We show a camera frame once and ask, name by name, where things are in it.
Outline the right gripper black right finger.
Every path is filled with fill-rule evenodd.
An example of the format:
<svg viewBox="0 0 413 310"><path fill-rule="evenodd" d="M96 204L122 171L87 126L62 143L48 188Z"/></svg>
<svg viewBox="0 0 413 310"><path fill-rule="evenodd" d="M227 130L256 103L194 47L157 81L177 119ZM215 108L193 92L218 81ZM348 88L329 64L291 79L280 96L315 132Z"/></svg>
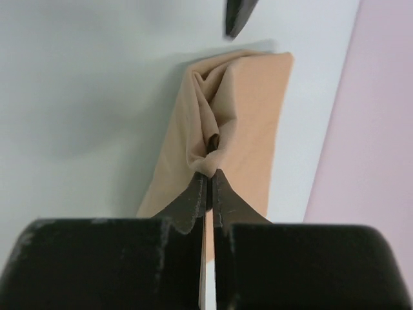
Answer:
<svg viewBox="0 0 413 310"><path fill-rule="evenodd" d="M211 182L216 306L218 309L230 309L236 295L232 227L237 224L268 225L270 221L240 197L223 170L218 169Z"/></svg>

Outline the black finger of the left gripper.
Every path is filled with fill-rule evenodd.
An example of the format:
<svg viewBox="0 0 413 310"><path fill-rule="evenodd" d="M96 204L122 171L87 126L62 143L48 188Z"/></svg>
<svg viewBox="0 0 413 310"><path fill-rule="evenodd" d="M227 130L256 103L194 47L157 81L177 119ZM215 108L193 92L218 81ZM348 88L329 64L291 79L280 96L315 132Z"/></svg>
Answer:
<svg viewBox="0 0 413 310"><path fill-rule="evenodd" d="M225 36L236 38L250 19L258 0L227 0L225 9Z"/></svg>

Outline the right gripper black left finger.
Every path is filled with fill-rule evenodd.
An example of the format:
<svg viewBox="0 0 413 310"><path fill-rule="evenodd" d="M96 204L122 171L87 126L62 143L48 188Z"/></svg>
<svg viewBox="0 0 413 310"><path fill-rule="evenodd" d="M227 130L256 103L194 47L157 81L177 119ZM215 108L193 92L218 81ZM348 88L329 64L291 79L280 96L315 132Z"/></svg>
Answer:
<svg viewBox="0 0 413 310"><path fill-rule="evenodd" d="M155 218L162 220L157 296L161 309L205 308L205 223L208 178L187 188Z"/></svg>

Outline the beige t shirt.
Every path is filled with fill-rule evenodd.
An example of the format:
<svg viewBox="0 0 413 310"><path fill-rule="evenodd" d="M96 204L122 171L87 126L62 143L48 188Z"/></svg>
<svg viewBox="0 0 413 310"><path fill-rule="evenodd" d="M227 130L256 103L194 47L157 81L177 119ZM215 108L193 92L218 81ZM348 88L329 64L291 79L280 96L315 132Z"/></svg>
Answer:
<svg viewBox="0 0 413 310"><path fill-rule="evenodd" d="M161 309L157 296L162 220L155 218L188 186L208 178L205 259L214 261L211 179L223 170L232 188L265 217L277 124L294 58L240 50L190 65L183 75L152 180L138 210L142 309ZM274 253L274 226L237 224L234 241L236 295L231 308L262 306L261 279Z"/></svg>

